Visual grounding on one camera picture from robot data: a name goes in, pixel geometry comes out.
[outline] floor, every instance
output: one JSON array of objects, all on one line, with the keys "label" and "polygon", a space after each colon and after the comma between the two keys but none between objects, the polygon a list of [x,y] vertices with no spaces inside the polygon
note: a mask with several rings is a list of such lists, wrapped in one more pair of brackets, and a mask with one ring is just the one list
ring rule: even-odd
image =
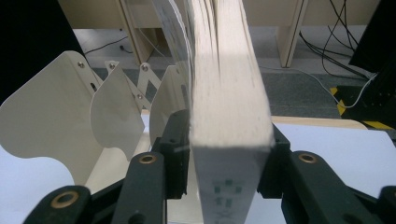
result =
[{"label": "floor", "polygon": [[[351,26],[349,30],[359,41],[364,26]],[[75,30],[80,45],[86,54],[87,60],[93,70],[102,78],[106,78],[105,61],[120,62],[120,66],[134,82],[137,81],[138,65],[135,63],[134,54],[127,34],[122,30]],[[328,27],[304,27],[304,38],[311,44],[323,47],[329,38]],[[335,36],[343,43],[348,43],[345,29],[337,27]],[[269,97],[271,111],[277,116],[307,117],[340,119],[340,115],[332,96],[327,92],[329,88],[337,85],[363,86],[365,81],[351,72],[324,61],[326,70],[337,76],[329,75],[322,64],[322,59],[304,43],[299,37],[294,57],[289,69],[282,69],[276,46],[275,27],[250,27],[253,48],[256,53],[262,79]],[[161,77],[172,58],[166,45],[157,46],[158,51],[153,51],[148,63],[154,72]],[[341,45],[333,37],[327,49],[351,55],[350,49]],[[332,57],[347,65],[348,57],[332,54]],[[367,72],[353,66],[355,70]],[[387,131],[389,136],[396,138],[394,131]]]}]

